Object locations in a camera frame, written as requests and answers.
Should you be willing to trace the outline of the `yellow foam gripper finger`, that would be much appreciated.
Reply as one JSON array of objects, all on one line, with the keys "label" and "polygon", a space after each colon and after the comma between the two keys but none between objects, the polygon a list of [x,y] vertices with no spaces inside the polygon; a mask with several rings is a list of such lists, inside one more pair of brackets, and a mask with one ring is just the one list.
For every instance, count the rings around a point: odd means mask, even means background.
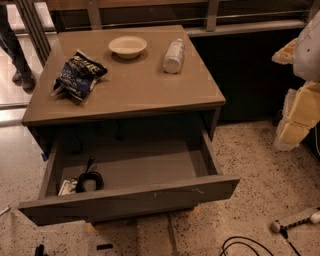
[{"label": "yellow foam gripper finger", "polygon": [[289,89],[273,145],[280,151],[293,150],[319,121],[320,83],[306,81],[298,90]]},{"label": "yellow foam gripper finger", "polygon": [[271,60],[275,63],[286,65],[294,62],[294,49],[297,43],[297,38],[291,40],[280,50],[274,53]]}]

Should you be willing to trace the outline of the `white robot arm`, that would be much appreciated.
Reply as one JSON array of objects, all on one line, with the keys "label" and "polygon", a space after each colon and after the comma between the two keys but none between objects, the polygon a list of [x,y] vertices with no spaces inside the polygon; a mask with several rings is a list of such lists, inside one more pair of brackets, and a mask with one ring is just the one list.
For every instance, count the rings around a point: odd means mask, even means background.
[{"label": "white robot arm", "polygon": [[320,11],[297,38],[272,56],[272,61],[292,64],[294,75],[305,81],[298,90],[288,90],[274,139],[276,149],[290,151],[320,121]]}]

